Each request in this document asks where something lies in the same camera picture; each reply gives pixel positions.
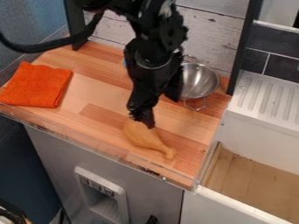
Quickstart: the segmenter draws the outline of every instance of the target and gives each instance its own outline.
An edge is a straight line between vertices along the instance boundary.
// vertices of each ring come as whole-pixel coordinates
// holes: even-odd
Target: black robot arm
[[[165,94],[177,102],[183,85],[182,43],[188,29],[171,0],[74,0],[84,11],[95,13],[85,31],[37,45],[11,43],[1,32],[0,41],[21,53],[40,53],[79,42],[94,32],[105,10],[127,18],[136,37],[126,45],[124,55],[129,77],[134,83],[127,108],[130,116],[155,127],[153,108]]]

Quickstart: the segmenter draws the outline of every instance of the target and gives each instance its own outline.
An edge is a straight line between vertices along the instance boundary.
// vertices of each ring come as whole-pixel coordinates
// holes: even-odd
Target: wooden countertop
[[[17,107],[19,115],[16,111],[10,115],[96,152],[116,155],[127,165],[149,169],[181,186],[192,186],[230,100],[225,95],[228,80],[221,79],[218,91],[207,98],[208,108],[200,112],[161,97],[155,107],[156,126],[162,140],[177,149],[176,158],[170,162],[160,152],[133,146],[122,134],[132,88],[122,59],[122,50],[94,42],[86,43],[78,52],[68,46],[44,53],[33,64],[70,69],[74,73],[60,107]],[[13,107],[0,109],[8,115]]]

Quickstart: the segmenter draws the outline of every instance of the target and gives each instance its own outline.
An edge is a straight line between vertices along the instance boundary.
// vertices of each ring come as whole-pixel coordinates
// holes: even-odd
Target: orange cloth
[[[22,62],[0,94],[0,102],[17,106],[57,108],[72,74],[72,71],[64,69]]]

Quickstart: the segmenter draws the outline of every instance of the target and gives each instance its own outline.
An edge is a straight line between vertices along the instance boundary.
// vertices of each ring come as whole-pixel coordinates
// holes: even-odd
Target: toy chicken leg
[[[161,141],[156,133],[156,128],[148,129],[144,123],[129,118],[124,124],[123,132],[128,140],[137,147],[161,151],[169,160],[176,155],[175,149],[167,147]]]

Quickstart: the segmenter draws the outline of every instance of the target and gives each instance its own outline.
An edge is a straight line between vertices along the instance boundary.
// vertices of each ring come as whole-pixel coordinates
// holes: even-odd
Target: metal bowl
[[[205,105],[200,108],[193,108],[188,106],[187,101],[198,98],[206,98],[216,91],[219,86],[219,77],[208,66],[185,62],[182,64],[184,68],[184,86],[181,94],[184,100],[184,105],[188,109],[201,110],[207,106],[205,99]]]

